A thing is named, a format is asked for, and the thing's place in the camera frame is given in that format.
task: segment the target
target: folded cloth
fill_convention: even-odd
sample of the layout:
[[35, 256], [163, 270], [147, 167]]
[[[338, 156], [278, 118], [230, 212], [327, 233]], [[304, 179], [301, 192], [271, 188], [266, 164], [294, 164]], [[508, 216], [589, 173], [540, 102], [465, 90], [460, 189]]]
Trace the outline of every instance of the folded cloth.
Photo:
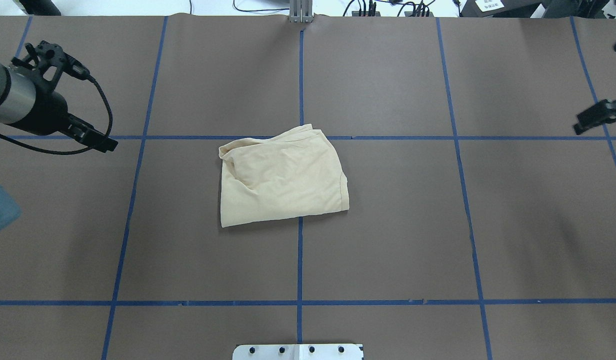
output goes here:
[[237, 139], [219, 158], [222, 228], [349, 209], [340, 158], [309, 123], [270, 139]]

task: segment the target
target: white sticker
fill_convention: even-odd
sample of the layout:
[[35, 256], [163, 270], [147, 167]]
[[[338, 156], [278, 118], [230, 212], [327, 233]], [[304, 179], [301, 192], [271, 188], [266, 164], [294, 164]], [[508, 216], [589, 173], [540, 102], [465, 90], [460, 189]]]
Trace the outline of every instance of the white sticker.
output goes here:
[[501, 9], [504, 7], [502, 0], [474, 0], [482, 12]]

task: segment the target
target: gray metal bracket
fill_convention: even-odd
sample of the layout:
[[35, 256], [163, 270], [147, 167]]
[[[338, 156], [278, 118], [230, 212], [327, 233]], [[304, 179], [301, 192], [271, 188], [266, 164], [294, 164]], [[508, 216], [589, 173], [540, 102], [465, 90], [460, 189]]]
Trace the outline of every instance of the gray metal bracket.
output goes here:
[[312, 23], [313, 0], [290, 0], [290, 22]]

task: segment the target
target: white mounting plate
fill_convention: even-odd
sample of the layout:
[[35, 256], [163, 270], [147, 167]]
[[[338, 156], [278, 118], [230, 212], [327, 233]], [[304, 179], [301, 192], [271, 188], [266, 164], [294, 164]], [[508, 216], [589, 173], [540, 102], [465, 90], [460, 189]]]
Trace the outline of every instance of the white mounting plate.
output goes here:
[[237, 346], [232, 360], [363, 360], [363, 349], [362, 344], [251, 344]]

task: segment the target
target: gray table surface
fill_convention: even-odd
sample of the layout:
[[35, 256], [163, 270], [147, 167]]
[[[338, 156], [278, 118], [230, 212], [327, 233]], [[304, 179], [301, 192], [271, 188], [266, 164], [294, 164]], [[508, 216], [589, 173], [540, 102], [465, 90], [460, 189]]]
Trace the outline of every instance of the gray table surface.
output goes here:
[[[616, 359], [616, 124], [571, 128], [616, 98], [616, 20], [411, 20], [0, 17], [0, 61], [63, 46], [119, 141], [0, 140], [0, 360]], [[217, 148], [308, 123], [350, 210], [221, 228]]]

